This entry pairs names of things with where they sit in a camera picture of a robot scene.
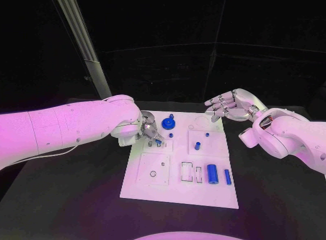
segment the blue cylinder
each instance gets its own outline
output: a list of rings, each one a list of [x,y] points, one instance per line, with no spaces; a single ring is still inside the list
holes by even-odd
[[[199,143],[199,142],[197,142],[194,149],[195,149],[195,150],[199,150],[199,149],[201,149],[201,143]]]
[[[233,185],[231,174],[228,169],[224,170],[224,174],[225,174],[227,184]]]
[[[162,127],[166,130],[171,130],[176,127],[176,121],[169,117],[162,121]]]
[[[220,183],[218,168],[215,164],[208,165],[208,183],[210,184]]]

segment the table surface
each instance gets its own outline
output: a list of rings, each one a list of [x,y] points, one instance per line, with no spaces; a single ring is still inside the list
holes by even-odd
[[[197,112],[204,104],[137,102],[142,110]],[[308,116],[302,107],[286,107]],[[120,198],[132,147],[111,136],[25,165],[0,202],[0,240],[130,240],[175,231],[244,240],[326,240],[325,175],[295,157],[277,159],[224,120],[240,209]]]

